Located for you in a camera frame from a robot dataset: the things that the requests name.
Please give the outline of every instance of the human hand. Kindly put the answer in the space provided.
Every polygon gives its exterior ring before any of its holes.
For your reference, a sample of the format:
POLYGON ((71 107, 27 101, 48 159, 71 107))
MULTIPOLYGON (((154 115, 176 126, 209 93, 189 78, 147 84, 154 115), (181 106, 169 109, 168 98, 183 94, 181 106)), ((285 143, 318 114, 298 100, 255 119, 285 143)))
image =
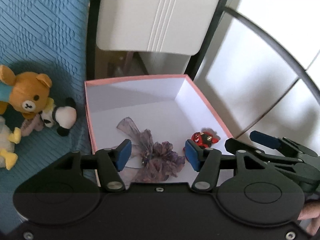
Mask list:
POLYGON ((300 212, 298 220, 311 219, 306 231, 314 236, 320 227, 320 201, 306 203, 300 212))

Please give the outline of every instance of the teddy bear snout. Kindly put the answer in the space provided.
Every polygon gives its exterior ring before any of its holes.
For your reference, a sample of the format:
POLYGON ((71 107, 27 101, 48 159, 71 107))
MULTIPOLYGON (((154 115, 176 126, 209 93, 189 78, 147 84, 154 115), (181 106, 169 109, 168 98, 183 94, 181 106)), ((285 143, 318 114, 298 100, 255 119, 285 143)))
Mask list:
POLYGON ((26 100, 22 103, 22 107, 27 112, 33 112, 36 109, 36 104, 30 100, 26 100))

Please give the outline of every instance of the panda plush toy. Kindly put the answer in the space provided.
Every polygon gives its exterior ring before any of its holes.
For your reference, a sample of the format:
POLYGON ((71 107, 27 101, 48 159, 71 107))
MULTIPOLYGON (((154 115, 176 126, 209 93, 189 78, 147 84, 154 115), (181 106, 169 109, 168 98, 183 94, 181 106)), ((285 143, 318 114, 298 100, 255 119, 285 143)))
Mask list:
POLYGON ((60 136, 67 136, 77 118, 76 103, 73 98, 67 98, 65 106, 56 106, 52 98, 47 107, 40 112, 41 118, 46 127, 53 127, 58 124, 57 133, 60 136))

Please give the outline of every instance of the box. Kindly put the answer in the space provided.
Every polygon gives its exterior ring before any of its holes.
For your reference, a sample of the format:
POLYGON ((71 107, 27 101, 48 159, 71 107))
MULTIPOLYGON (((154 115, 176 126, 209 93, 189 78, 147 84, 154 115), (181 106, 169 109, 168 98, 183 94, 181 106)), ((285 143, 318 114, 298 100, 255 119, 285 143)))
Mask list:
MULTIPOLYGON (((169 141, 179 155, 184 154, 187 139, 195 132, 207 129, 214 130, 220 137, 214 148, 228 154, 224 143, 232 137, 231 133, 187 75, 92 80, 85 82, 85 91, 93 153, 115 147, 128 138, 116 127, 123 118, 131 117, 140 132, 150 129, 154 142, 169 141)), ((141 158, 132 158, 126 166, 139 168, 141 158)), ((166 182, 192 184, 196 176, 197 172, 186 161, 178 177, 169 177, 166 182)), ((222 179, 232 176, 230 172, 225 172, 222 179)))

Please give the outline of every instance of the textured blue bedspread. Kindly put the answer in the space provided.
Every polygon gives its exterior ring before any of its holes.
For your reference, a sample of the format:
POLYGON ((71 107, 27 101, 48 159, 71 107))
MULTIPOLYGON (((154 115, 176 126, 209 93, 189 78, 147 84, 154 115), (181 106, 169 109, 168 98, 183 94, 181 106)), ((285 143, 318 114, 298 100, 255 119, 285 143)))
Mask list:
MULTIPOLYGON (((69 136, 44 128, 24 137, 16 146, 19 159, 7 171, 0 169, 0 231, 19 223, 12 204, 15 188, 70 150, 90 152, 84 112, 85 41, 89 0, 0 0, 0 64, 15 74, 46 73, 57 105, 66 97, 77 103, 78 121, 69 136)), ((8 108, 10 128, 20 127, 21 114, 8 108)), ((94 173, 87 172, 94 179, 94 173)))

